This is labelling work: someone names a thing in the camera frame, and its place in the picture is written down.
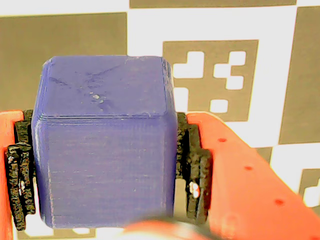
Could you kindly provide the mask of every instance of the cube top face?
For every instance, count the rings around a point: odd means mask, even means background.
[[[53,57],[43,66],[35,114],[47,119],[163,116],[170,111],[170,81],[162,57]]]

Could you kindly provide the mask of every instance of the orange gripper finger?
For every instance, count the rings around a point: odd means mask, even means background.
[[[12,240],[13,227],[9,204],[5,149],[15,143],[14,122],[23,121],[24,113],[19,110],[0,112],[0,239]]]
[[[320,218],[255,149],[212,114],[187,119],[199,126],[202,147],[213,155],[212,232],[233,240],[320,240]]]

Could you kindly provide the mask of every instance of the blue cube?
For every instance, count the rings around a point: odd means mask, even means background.
[[[177,114],[162,57],[57,56],[32,116],[40,215],[52,228],[173,214]]]

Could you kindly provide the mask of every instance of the black and white pattern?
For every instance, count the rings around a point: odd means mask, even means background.
[[[177,111],[218,115],[320,215],[320,0],[6,2],[1,111],[33,108],[41,66],[54,55],[164,56]],[[177,191],[183,203],[184,189]],[[120,231],[52,230],[39,213],[26,220],[15,240],[105,239]]]

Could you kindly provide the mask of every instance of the orange plastic part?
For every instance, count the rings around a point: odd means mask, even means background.
[[[213,238],[199,234],[192,226],[183,223],[165,222],[161,220],[146,220],[127,226],[121,236],[127,239],[148,240],[211,240]]]
[[[234,240],[320,240],[320,218],[255,149],[209,113],[187,119],[199,126],[202,147],[213,155],[212,232]]]
[[[0,239],[12,240],[12,215],[5,169],[5,148],[15,143],[14,122],[24,120],[22,111],[0,112]]]

